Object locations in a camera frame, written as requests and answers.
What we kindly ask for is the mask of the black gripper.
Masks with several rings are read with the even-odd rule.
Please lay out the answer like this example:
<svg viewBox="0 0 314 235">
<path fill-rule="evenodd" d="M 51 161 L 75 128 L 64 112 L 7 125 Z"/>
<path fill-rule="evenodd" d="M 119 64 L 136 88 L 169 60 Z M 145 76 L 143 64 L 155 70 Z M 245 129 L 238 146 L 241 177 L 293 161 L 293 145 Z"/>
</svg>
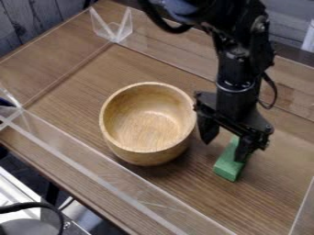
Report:
<svg viewBox="0 0 314 235">
<path fill-rule="evenodd" d="M 197 91 L 194 111 L 202 142 L 209 144 L 225 128 L 239 137 L 234 160 L 245 162 L 257 150 L 267 148 L 274 126 L 258 111 L 261 82 L 241 86 L 217 83 L 217 92 Z"/>
</svg>

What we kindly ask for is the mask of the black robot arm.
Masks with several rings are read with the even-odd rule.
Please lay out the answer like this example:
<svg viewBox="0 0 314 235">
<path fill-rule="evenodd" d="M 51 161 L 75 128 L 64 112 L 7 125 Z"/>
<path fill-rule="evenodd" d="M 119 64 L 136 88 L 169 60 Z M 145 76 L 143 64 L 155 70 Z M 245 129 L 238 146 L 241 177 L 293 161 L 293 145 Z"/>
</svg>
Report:
<svg viewBox="0 0 314 235">
<path fill-rule="evenodd" d="M 194 110 L 202 141 L 221 129 L 239 138 L 233 159 L 245 162 L 267 148 L 273 125 L 259 114 L 262 83 L 274 85 L 266 70 L 275 63 L 269 39 L 269 15 L 261 0 L 138 0 L 157 26 L 182 34 L 198 26 L 213 37 L 217 58 L 217 91 L 195 93 Z"/>
</svg>

